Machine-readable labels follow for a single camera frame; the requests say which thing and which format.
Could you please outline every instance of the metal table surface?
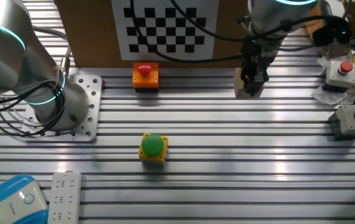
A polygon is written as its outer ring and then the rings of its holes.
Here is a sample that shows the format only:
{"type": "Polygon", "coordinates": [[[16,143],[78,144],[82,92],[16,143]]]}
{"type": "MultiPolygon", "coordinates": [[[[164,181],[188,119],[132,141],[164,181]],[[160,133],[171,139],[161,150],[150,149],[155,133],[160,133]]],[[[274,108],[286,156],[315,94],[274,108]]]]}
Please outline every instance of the metal table surface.
{"type": "MultiPolygon", "coordinates": [[[[23,2],[34,25],[64,31],[52,1],[23,2]]],[[[38,36],[59,62],[67,43],[38,36]]],[[[283,44],[308,42],[299,30],[283,44]]],[[[279,53],[252,101],[234,99],[231,68],[164,68],[158,95],[136,94],[131,69],[72,68],[105,82],[97,141],[28,144],[0,131],[0,183],[30,174],[48,200],[54,172],[81,172],[84,224],[355,224],[355,141],[333,141],[338,105],[310,96],[316,59],[279,53]],[[144,132],[169,137],[163,168],[140,162],[144,132]]]]}

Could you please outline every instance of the power strip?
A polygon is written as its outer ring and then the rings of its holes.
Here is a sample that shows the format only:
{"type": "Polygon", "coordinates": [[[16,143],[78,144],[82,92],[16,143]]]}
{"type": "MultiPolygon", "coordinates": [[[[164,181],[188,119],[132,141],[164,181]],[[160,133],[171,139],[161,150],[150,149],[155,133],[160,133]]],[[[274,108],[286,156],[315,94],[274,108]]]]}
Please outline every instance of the power strip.
{"type": "Polygon", "coordinates": [[[47,224],[78,224],[81,181],[78,172],[53,175],[47,224]]]}

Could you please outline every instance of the checkerboard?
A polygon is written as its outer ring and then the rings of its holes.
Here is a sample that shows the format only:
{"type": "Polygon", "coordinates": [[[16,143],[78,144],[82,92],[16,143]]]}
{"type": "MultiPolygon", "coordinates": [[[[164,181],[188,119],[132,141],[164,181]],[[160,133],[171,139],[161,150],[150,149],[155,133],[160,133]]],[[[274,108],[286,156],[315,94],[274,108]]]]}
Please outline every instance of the checkerboard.
{"type": "MultiPolygon", "coordinates": [[[[218,0],[179,0],[177,3],[188,16],[214,32],[218,0]]],[[[169,1],[135,1],[136,25],[143,37],[133,25],[129,0],[112,0],[112,4],[122,60],[162,60],[152,54],[146,41],[170,57],[212,58],[214,38],[194,27],[169,1]]]]}
{"type": "MultiPolygon", "coordinates": [[[[132,12],[130,8],[124,8],[124,15],[125,18],[132,18],[132,12]]],[[[144,9],[145,17],[136,18],[136,25],[138,27],[145,27],[146,35],[140,37],[137,34],[136,28],[134,27],[127,27],[126,33],[128,36],[137,36],[138,42],[137,44],[130,44],[129,51],[131,53],[139,53],[139,45],[146,44],[148,41],[148,37],[156,37],[156,44],[153,45],[155,49],[158,48],[159,45],[166,45],[166,52],[167,53],[176,53],[176,46],[183,45],[185,53],[194,53],[196,49],[196,45],[204,45],[205,44],[205,35],[199,34],[196,32],[195,27],[187,27],[186,26],[186,19],[176,17],[176,10],[172,7],[165,8],[165,15],[164,18],[157,18],[155,14],[155,8],[147,7],[144,9]],[[147,21],[151,18],[155,19],[155,26],[148,24],[147,21]],[[175,20],[175,23],[172,24],[174,26],[167,27],[166,26],[166,19],[172,18],[175,20]],[[178,27],[183,27],[185,31],[185,35],[176,35],[176,29],[178,27]],[[175,41],[171,43],[166,43],[166,37],[173,37],[175,41]],[[186,41],[186,37],[194,37],[194,43],[186,41]]],[[[207,18],[205,17],[197,17],[197,8],[187,8],[186,14],[193,18],[197,23],[199,23],[202,27],[205,27],[207,24],[207,18]]]]}

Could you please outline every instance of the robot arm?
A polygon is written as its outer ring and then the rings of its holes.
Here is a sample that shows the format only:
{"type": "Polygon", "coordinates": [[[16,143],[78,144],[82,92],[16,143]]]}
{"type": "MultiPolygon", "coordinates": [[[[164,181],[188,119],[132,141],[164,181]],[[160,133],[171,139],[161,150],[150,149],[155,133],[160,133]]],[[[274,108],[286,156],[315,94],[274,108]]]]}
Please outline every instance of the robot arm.
{"type": "MultiPolygon", "coordinates": [[[[22,95],[36,84],[49,80],[56,81],[65,95],[64,112],[51,130],[71,130],[88,113],[85,90],[64,76],[39,42],[23,3],[20,0],[0,0],[0,93],[13,91],[22,95]]],[[[37,120],[48,123],[60,107],[54,100],[58,95],[43,87],[25,100],[35,110],[37,120]]]]}
{"type": "MultiPolygon", "coordinates": [[[[306,18],[316,4],[316,0],[248,0],[248,15],[250,18],[248,36],[253,37],[298,19],[306,18]]],[[[240,78],[244,82],[244,88],[241,98],[257,98],[260,96],[263,84],[269,79],[267,68],[277,56],[284,38],[287,34],[298,30],[302,25],[297,24],[266,37],[243,42],[240,78]]],[[[326,42],[323,45],[328,45],[332,42],[328,37],[331,37],[329,35],[333,34],[333,30],[329,29],[323,32],[319,33],[319,40],[326,42]]]]}

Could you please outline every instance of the cardboard box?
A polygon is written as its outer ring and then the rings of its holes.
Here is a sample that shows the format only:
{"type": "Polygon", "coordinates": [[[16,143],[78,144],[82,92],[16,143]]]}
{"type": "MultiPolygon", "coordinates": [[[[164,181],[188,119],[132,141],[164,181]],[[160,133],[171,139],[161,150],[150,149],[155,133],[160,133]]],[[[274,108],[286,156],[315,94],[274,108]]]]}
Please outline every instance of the cardboard box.
{"type": "MultiPolygon", "coordinates": [[[[115,5],[128,3],[129,0],[112,0],[115,5]]],[[[144,17],[144,11],[141,5],[146,2],[154,3],[154,1],[161,1],[162,4],[168,2],[170,6],[173,5],[168,0],[136,0],[136,16],[144,17]]],[[[245,35],[243,28],[237,23],[236,18],[247,15],[247,1],[243,0],[211,0],[217,2],[217,16],[215,18],[208,18],[208,21],[215,21],[216,34],[240,38],[245,35]]],[[[120,9],[113,10],[111,0],[56,0],[56,5],[59,9],[61,20],[63,22],[69,44],[72,49],[73,57],[77,67],[132,67],[135,61],[145,60],[123,60],[121,57],[120,43],[118,35],[124,35],[124,29],[117,30],[114,13],[120,16],[120,9]]],[[[207,4],[201,4],[198,10],[203,10],[202,7],[208,7],[207,4]]],[[[209,54],[212,58],[223,58],[238,55],[242,47],[241,42],[229,42],[219,39],[214,39],[213,51],[209,54]]],[[[181,59],[202,59],[195,57],[186,57],[181,59]]],[[[160,60],[159,66],[162,67],[237,67],[240,65],[239,60],[232,60],[217,63],[202,63],[202,64],[186,64],[174,63],[170,61],[160,60]]]]}

